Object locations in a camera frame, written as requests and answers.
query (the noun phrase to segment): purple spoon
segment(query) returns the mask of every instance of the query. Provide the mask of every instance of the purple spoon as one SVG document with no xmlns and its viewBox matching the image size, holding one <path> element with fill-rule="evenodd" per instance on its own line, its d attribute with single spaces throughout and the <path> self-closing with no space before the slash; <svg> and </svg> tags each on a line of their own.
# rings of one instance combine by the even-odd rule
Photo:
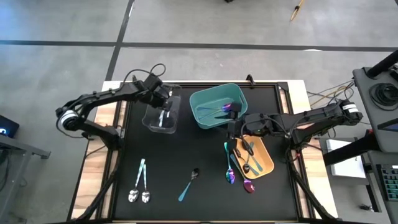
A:
<svg viewBox="0 0 398 224">
<path fill-rule="evenodd" d="M 230 155 L 231 156 L 231 160 L 234 162 L 235 166 L 238 168 L 239 172 L 241 173 L 242 177 L 243 177 L 243 187 L 244 189 L 249 192 L 250 194 L 253 193 L 256 188 L 254 187 L 253 183 L 250 180 L 247 180 L 247 178 L 245 178 L 245 176 L 243 175 L 241 169 L 239 168 L 238 162 L 236 161 L 234 155 Z"/>
</svg>

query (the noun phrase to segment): white paper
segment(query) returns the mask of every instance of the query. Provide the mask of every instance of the white paper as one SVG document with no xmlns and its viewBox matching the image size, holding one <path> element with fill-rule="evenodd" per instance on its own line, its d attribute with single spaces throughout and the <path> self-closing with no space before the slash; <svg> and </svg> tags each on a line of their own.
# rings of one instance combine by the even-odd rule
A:
<svg viewBox="0 0 398 224">
<path fill-rule="evenodd" d="M 335 149 L 339 149 L 348 144 L 350 144 L 350 142 L 332 140 L 332 139 L 326 140 L 326 145 L 328 147 L 329 152 Z M 346 159 L 343 162 L 339 162 L 337 164 L 332 165 L 331 173 L 333 175 L 344 176 L 344 177 L 366 178 L 365 171 L 362 165 L 361 156 Z"/>
</svg>

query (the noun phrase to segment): clear plastic container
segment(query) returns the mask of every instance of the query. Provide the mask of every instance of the clear plastic container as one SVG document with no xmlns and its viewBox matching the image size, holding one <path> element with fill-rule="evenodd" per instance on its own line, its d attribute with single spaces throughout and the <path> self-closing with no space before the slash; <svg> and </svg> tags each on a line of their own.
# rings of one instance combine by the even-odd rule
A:
<svg viewBox="0 0 398 224">
<path fill-rule="evenodd" d="M 151 131 L 157 133 L 173 134 L 177 130 L 178 112 L 181 102 L 181 86 L 173 84 L 163 84 L 162 88 L 169 93 L 167 101 L 172 102 L 170 111 L 147 106 L 142 124 Z"/>
</svg>

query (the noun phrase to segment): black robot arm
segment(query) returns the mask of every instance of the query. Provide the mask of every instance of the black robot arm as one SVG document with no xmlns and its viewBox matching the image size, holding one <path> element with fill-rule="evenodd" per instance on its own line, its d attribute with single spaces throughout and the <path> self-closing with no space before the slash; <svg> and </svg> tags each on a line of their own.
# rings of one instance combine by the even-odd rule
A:
<svg viewBox="0 0 398 224">
<path fill-rule="evenodd" d="M 84 131 L 82 135 L 86 138 L 89 134 L 99 136 L 104 142 L 105 146 L 110 151 L 120 149 L 123 141 L 115 128 L 112 126 L 104 127 L 95 124 L 94 122 L 87 120 L 87 116 L 90 111 L 97 106 L 121 100 L 140 101 L 155 108 L 160 108 L 165 111 L 170 110 L 172 102 L 167 100 L 169 98 L 169 93 L 162 86 L 162 80 L 159 78 L 159 75 L 154 75 L 152 73 L 152 70 L 151 72 L 147 73 L 149 73 L 149 76 L 144 82 L 136 80 L 134 77 L 133 82 L 123 82 L 122 86 L 118 89 L 102 92 L 93 92 L 92 94 L 81 95 L 77 99 L 69 101 L 63 107 L 58 108 L 55 111 L 58 118 L 57 128 L 58 123 L 60 122 L 61 125 L 68 131 Z M 121 157 L 121 154 L 121 152 L 118 153 L 118 159 L 116 159 L 116 165 L 114 167 L 114 170 L 112 171 L 112 173 L 110 173 L 109 178 L 101 187 L 98 195 L 92 201 L 90 206 L 88 206 L 86 211 L 77 218 L 77 220 L 90 219 L 90 217 L 100 204 L 100 201 L 105 196 L 105 193 L 108 191 L 109 187 L 116 179 L 116 176 L 118 174 L 119 158 Z"/>
<path fill-rule="evenodd" d="M 236 153 L 239 154 L 236 149 L 236 138 L 241 138 L 243 148 L 251 155 L 253 155 L 253 151 L 249 143 L 243 138 L 245 134 L 260 137 L 267 135 L 282 136 L 289 142 L 287 148 L 283 148 L 283 150 L 287 149 L 285 155 L 289 155 L 289 149 L 298 149 L 298 152 L 300 152 L 302 146 L 308 143 L 312 136 L 325 134 L 330 128 L 337 125 L 354 126 L 358 124 L 363 117 L 355 104 L 348 100 L 341 100 L 326 107 L 304 111 L 299 114 L 256 113 L 244 115 L 241 119 L 238 119 L 237 111 L 232 111 L 229 115 L 224 117 L 232 119 L 228 123 L 228 150 L 236 150 Z M 303 129 L 296 128 L 297 126 L 303 126 L 305 124 L 311 125 Z M 314 196 L 295 168 L 294 160 L 289 158 L 290 156 L 286 158 L 289 171 L 302 188 L 315 210 L 322 219 L 335 219 L 317 200 L 316 196 Z"/>
</svg>

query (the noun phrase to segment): wooden tray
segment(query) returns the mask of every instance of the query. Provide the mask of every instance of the wooden tray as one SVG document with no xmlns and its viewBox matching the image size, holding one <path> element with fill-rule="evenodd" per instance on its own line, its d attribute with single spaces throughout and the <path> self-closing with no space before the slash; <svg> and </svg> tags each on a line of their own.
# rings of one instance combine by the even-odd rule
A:
<svg viewBox="0 0 398 224">
<path fill-rule="evenodd" d="M 251 167 L 253 167 L 253 169 L 255 169 L 259 173 L 259 175 L 255 175 L 253 173 L 253 171 L 251 171 L 251 170 L 247 174 L 245 174 L 243 172 L 243 165 L 245 164 L 245 161 L 248 159 L 249 153 L 246 150 L 244 150 L 244 148 L 242 147 L 242 140 L 237 139 L 238 141 L 236 143 L 236 148 L 240 151 L 241 157 L 245 161 L 243 161 L 243 159 L 239 158 L 236 155 L 235 150 L 234 150 L 234 154 L 235 154 L 235 157 L 237 158 L 236 160 L 238 161 L 239 166 L 241 167 L 241 170 L 242 170 L 243 174 L 245 175 L 245 177 L 248 179 L 256 179 L 256 178 L 262 177 L 263 175 L 266 175 L 266 174 L 269 174 L 270 172 L 272 172 L 274 170 L 274 162 L 272 161 L 271 157 L 269 156 L 268 151 L 267 151 L 264 143 L 262 142 L 262 139 L 260 137 L 255 137 L 255 136 L 243 136 L 243 138 L 248 143 L 250 143 L 250 142 L 254 143 L 254 146 L 253 146 L 254 156 L 253 157 L 257 160 L 257 162 L 262 167 L 262 171 L 259 171 L 256 163 L 250 157 L 248 164 Z"/>
</svg>

